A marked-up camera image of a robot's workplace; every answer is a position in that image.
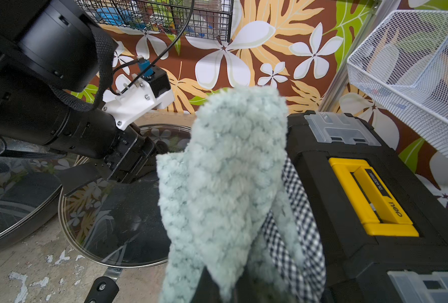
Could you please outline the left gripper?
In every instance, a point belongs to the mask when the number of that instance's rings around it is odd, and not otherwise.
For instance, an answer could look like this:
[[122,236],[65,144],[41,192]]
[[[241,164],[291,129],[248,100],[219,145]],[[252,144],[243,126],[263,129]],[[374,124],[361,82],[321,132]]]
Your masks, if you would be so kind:
[[90,159],[56,174],[62,185],[62,194],[72,195],[84,186],[99,179],[131,184],[150,170],[145,166],[154,164],[156,156],[169,152],[168,144],[152,141],[141,134],[141,128],[132,124],[120,131],[109,154],[102,159]]

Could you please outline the glass pot lid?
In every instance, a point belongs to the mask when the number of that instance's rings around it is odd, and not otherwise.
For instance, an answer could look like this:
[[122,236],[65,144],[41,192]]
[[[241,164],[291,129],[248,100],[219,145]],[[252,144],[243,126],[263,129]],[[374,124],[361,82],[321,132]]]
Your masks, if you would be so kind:
[[7,138],[0,151],[14,151],[23,158],[0,157],[0,231],[21,220],[52,198],[59,198],[56,173],[73,167],[77,155],[58,156],[43,146]]
[[[187,126],[150,124],[140,127],[152,141],[181,152],[191,138]],[[105,266],[137,268],[167,261],[170,239],[163,226],[157,164],[131,184],[99,179],[72,195],[61,192],[59,221],[67,240],[81,255]]]

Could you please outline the green microfibre cloth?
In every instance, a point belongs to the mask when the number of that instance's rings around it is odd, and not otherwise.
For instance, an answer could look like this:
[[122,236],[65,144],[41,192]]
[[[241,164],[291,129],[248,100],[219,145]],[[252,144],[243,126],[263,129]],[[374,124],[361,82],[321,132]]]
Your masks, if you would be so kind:
[[286,152],[273,87],[237,87],[199,108],[180,152],[157,156],[171,241],[160,302],[191,302],[204,273],[230,302],[239,279],[261,302],[319,302],[326,267],[307,193]]

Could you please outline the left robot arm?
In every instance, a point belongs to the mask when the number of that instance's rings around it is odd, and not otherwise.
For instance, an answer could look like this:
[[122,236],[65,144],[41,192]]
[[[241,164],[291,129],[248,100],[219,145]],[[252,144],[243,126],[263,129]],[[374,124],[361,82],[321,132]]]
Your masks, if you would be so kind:
[[97,179],[134,183],[168,152],[134,125],[173,101],[166,72],[103,101],[116,47],[73,1],[0,1],[0,139],[88,157],[57,173],[65,195]]

